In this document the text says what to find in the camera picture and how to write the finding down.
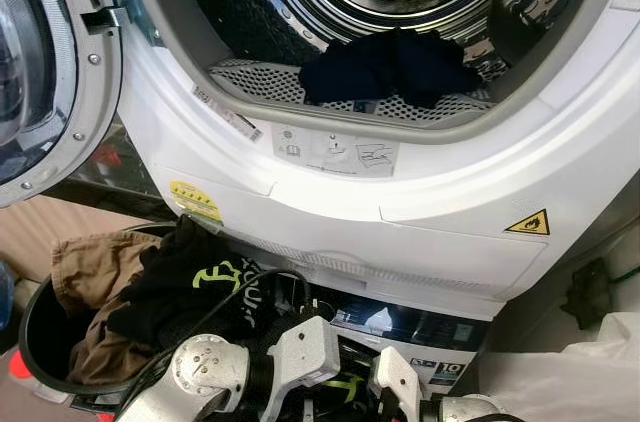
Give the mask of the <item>black garment with green print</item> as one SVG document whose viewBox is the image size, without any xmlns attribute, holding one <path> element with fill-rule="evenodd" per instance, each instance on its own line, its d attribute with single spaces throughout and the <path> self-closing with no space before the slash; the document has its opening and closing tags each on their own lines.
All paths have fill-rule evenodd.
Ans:
<svg viewBox="0 0 640 422">
<path fill-rule="evenodd" d="M 118 295 L 123 306 L 106 316 L 102 330 L 145 352 L 200 334 L 265 350 L 283 331 L 314 316 L 310 309 L 278 307 L 296 280 L 257 276 L 262 267 L 255 259 L 234 252 L 188 216 L 159 245 L 143 250 L 140 262 L 142 270 Z"/>
</svg>

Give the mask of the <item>washing machine with dark panel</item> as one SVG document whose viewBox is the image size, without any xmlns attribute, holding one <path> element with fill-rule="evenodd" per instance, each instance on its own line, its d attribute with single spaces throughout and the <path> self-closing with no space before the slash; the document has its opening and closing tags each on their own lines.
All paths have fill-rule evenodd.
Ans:
<svg viewBox="0 0 640 422">
<path fill-rule="evenodd" d="M 453 393 L 492 326 L 490 321 L 397 306 L 319 285 L 312 286 L 312 297 L 340 338 L 374 355 L 388 346 L 397 349 L 430 396 Z"/>
</svg>

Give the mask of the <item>white plastic bag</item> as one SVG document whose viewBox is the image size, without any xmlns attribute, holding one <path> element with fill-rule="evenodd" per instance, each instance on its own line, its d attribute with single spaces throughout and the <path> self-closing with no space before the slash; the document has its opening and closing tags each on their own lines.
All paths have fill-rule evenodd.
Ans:
<svg viewBox="0 0 640 422">
<path fill-rule="evenodd" d="M 639 422 L 639 357 L 640 313 L 614 312 L 562 352 L 485 355 L 479 391 L 525 422 Z"/>
</svg>

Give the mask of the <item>white tumble dryer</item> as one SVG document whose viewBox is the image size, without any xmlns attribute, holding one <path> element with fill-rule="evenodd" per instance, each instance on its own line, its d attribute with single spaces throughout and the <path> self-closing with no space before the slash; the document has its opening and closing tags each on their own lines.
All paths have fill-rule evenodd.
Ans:
<svg viewBox="0 0 640 422">
<path fill-rule="evenodd" d="M 119 116 L 178 215 L 170 181 L 214 199 L 215 233 L 317 284 L 489 320 L 566 256 L 639 167 L 640 0 L 511 0 L 547 33 L 515 66 L 486 30 L 492 0 L 137 0 Z M 457 128 L 259 105 L 225 92 L 225 58 L 301 67 L 329 44 L 394 28 L 465 50 L 497 107 Z M 192 94 L 246 117 L 243 137 Z M 279 160 L 273 124 L 399 142 L 390 178 Z M 547 208 L 549 236 L 504 233 Z"/>
</svg>

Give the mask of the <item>yellow round sticker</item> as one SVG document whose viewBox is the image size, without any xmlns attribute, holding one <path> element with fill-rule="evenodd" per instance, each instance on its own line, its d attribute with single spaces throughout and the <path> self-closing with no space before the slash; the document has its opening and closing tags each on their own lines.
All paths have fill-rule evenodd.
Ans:
<svg viewBox="0 0 640 422">
<path fill-rule="evenodd" d="M 192 217 L 200 217 L 210 224 L 223 225 L 223 217 L 211 195 L 187 181 L 173 180 L 169 192 L 180 208 Z"/>
</svg>

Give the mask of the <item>white instruction sticker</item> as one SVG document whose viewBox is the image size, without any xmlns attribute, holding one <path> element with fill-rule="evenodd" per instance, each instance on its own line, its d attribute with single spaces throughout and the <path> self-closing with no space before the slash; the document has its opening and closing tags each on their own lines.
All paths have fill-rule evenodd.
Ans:
<svg viewBox="0 0 640 422">
<path fill-rule="evenodd" d="M 271 146 L 279 160 L 351 178 L 390 178 L 401 148 L 394 140 L 294 128 L 279 122 L 271 125 Z"/>
</svg>

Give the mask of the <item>yellow triangle warning sticker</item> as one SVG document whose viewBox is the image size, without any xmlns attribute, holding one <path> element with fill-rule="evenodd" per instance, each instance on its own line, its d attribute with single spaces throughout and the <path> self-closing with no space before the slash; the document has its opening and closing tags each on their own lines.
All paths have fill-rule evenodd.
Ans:
<svg viewBox="0 0 640 422">
<path fill-rule="evenodd" d="M 520 221 L 506 227 L 506 229 L 504 229 L 504 233 L 549 236 L 550 224 L 547 208 L 541 208 L 538 212 L 531 213 L 531 215 L 521 218 Z"/>
</svg>

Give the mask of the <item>brown khaki garment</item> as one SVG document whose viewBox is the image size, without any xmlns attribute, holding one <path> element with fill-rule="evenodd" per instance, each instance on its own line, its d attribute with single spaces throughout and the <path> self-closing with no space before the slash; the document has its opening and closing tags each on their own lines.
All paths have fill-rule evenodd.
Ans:
<svg viewBox="0 0 640 422">
<path fill-rule="evenodd" d="M 105 386 L 131 380 L 156 354 L 152 346 L 124 338 L 108 327 L 108 317 L 127 303 L 120 291 L 142 270 L 141 254 L 160 236 L 133 231 L 64 240 L 52 250 L 51 288 L 69 316 L 90 317 L 70 349 L 69 384 Z"/>
</svg>

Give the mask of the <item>black laundry basket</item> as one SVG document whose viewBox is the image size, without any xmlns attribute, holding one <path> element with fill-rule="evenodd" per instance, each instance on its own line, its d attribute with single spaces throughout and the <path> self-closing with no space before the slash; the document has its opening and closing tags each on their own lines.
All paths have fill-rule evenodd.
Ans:
<svg viewBox="0 0 640 422">
<path fill-rule="evenodd" d="M 146 233 L 164 238 L 172 233 L 174 224 L 143 224 L 122 231 Z M 18 350 L 23 355 L 29 371 L 40 382 L 42 389 L 51 394 L 64 396 L 67 407 L 78 412 L 92 414 L 106 422 L 113 422 L 120 405 L 142 393 L 150 384 L 155 384 L 169 362 L 169 355 L 156 352 L 151 361 L 123 384 L 105 386 L 83 386 L 69 384 L 70 349 L 81 335 L 76 329 L 87 329 L 90 317 L 69 316 L 55 298 L 51 288 L 51 272 L 38 285 L 35 294 L 29 297 L 29 306 L 20 318 Z"/>
</svg>

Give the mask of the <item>narrow barcode label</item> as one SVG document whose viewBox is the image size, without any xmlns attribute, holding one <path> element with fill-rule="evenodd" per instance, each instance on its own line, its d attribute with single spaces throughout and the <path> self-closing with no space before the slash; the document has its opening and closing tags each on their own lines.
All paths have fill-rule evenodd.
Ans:
<svg viewBox="0 0 640 422">
<path fill-rule="evenodd" d="M 200 99 L 202 103 L 205 103 L 211 111 L 214 111 L 215 114 L 220 116 L 228 125 L 239 131 L 243 137 L 250 139 L 251 142 L 257 142 L 257 140 L 260 139 L 262 135 L 261 131 L 257 129 L 250 120 L 237 114 L 237 112 L 229 110 L 229 108 L 221 107 L 218 103 L 212 101 L 209 94 L 206 94 L 204 90 L 198 87 L 198 85 L 193 85 L 192 94 L 196 98 Z"/>
</svg>

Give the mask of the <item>dark glossy cabinet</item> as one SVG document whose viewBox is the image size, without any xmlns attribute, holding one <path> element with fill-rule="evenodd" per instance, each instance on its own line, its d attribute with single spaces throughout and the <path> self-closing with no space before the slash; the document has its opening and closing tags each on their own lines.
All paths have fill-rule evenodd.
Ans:
<svg viewBox="0 0 640 422">
<path fill-rule="evenodd" d="M 177 220 L 118 117 L 111 121 L 108 135 L 90 158 L 44 194 L 148 221 Z"/>
</svg>

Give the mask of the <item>grey perforated lint filter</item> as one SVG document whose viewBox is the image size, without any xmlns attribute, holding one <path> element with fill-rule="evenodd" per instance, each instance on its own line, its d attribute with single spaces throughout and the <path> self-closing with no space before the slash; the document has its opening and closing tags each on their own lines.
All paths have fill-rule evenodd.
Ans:
<svg viewBox="0 0 640 422">
<path fill-rule="evenodd" d="M 319 114 L 356 116 L 357 119 L 440 130 L 457 128 L 497 107 L 484 89 L 448 94 L 435 107 L 412 106 L 401 96 L 385 99 L 353 99 L 316 105 L 300 82 L 300 67 L 270 62 L 225 58 L 207 67 L 207 74 L 225 92 L 259 105 L 307 108 Z"/>
</svg>

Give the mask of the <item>dark navy garment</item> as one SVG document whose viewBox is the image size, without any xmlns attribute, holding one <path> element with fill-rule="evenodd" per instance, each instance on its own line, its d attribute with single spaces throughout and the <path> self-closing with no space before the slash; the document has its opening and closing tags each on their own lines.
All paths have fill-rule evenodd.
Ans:
<svg viewBox="0 0 640 422">
<path fill-rule="evenodd" d="M 329 44 L 300 67 L 298 80 L 311 105 L 399 96 L 419 108 L 483 84 L 479 70 L 465 64 L 460 44 L 439 32 L 402 28 Z"/>
</svg>

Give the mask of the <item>black drum paddle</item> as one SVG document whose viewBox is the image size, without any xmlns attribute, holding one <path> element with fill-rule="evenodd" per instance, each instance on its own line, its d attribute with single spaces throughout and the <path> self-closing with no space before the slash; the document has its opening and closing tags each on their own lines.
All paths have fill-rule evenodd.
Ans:
<svg viewBox="0 0 640 422">
<path fill-rule="evenodd" d="M 509 66 L 515 66 L 529 55 L 547 33 L 544 25 L 518 10 L 511 0 L 492 0 L 486 15 L 486 30 L 494 51 Z"/>
</svg>

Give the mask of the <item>round dryer door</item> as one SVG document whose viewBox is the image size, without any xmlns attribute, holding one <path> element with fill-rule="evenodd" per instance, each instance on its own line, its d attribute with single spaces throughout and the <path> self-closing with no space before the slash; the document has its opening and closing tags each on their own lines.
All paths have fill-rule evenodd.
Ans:
<svg viewBox="0 0 640 422">
<path fill-rule="evenodd" d="M 122 0 L 0 0 L 0 208 L 68 178 L 113 122 Z"/>
</svg>

